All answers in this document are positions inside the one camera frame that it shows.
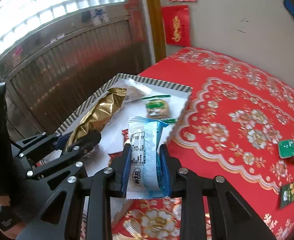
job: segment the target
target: wooden door frame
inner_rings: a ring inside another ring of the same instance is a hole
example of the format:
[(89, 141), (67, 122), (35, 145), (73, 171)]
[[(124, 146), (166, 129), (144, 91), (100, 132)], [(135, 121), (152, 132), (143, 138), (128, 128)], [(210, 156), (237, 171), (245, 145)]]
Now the wooden door frame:
[(160, 0), (147, 0), (147, 6), (154, 43), (154, 56), (156, 62), (159, 62), (166, 57), (165, 35), (163, 31)]

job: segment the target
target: gold foil wrapper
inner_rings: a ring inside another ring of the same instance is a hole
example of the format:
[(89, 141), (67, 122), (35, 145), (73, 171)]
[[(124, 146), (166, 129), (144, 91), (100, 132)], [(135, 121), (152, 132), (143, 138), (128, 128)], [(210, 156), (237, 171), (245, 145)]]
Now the gold foil wrapper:
[(109, 89), (108, 94), (101, 98), (81, 119), (69, 137), (66, 149), (79, 138), (87, 135), (89, 131), (101, 132), (113, 114), (121, 107), (126, 94), (126, 88)]

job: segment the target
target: black oval logo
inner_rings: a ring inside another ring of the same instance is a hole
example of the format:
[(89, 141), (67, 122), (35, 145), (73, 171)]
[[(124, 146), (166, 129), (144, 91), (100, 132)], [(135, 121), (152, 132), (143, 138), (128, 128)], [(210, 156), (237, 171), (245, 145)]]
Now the black oval logo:
[(134, 169), (133, 182), (137, 186), (141, 186), (141, 184), (142, 184), (141, 175), (140, 175), (140, 169), (139, 168)]

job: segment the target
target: nutrition facts label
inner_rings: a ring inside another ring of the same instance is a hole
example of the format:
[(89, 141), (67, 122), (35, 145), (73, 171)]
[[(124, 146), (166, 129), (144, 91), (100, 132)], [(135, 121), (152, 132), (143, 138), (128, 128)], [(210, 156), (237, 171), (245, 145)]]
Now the nutrition facts label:
[(130, 137), (131, 165), (146, 164), (145, 132), (134, 133)]

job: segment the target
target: table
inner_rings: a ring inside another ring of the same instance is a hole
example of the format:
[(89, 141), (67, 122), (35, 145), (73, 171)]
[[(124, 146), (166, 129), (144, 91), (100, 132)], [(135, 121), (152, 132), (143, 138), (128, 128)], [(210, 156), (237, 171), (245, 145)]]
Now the table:
[[(294, 140), (294, 89), (253, 65), (198, 48), (184, 48), (141, 75), (193, 87), (170, 155), (200, 176), (224, 176), (285, 239), (294, 228), (294, 203), (277, 205), (281, 186), (294, 181), (294, 166), (279, 158), (277, 142)], [(180, 211), (180, 199), (135, 200), (113, 238), (177, 240)], [(208, 213), (206, 221), (211, 239)]]

